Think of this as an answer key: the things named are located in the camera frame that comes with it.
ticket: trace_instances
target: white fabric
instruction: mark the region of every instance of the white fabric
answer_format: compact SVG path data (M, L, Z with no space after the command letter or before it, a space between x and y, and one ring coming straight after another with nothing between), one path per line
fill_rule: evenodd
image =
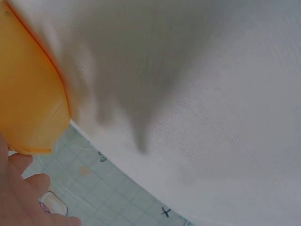
M301 222L299 0L10 0L73 120L202 226Z

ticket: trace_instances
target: yellow plastic container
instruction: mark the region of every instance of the yellow plastic container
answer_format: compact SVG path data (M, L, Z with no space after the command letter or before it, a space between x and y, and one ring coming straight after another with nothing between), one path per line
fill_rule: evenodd
M0 133L19 153L49 153L69 122L57 70L0 1Z

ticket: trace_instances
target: human hand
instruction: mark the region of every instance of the human hand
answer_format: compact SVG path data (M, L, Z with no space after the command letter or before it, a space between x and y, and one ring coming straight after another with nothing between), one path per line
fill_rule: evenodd
M32 156L8 156L8 146L0 135L0 225L2 226L80 226L80 219L47 214L38 199L50 186L46 174L22 179Z

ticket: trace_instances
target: cutting mat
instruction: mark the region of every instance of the cutting mat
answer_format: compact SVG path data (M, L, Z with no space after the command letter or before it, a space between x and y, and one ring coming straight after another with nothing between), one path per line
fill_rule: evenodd
M72 125L50 155L35 156L23 177L51 177L50 190L83 226L191 226L96 150Z

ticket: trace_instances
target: white mesh fabric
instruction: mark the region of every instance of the white mesh fabric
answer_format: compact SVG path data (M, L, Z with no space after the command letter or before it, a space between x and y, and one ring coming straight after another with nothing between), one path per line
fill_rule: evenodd
M73 120L202 226L301 222L299 0L10 0Z

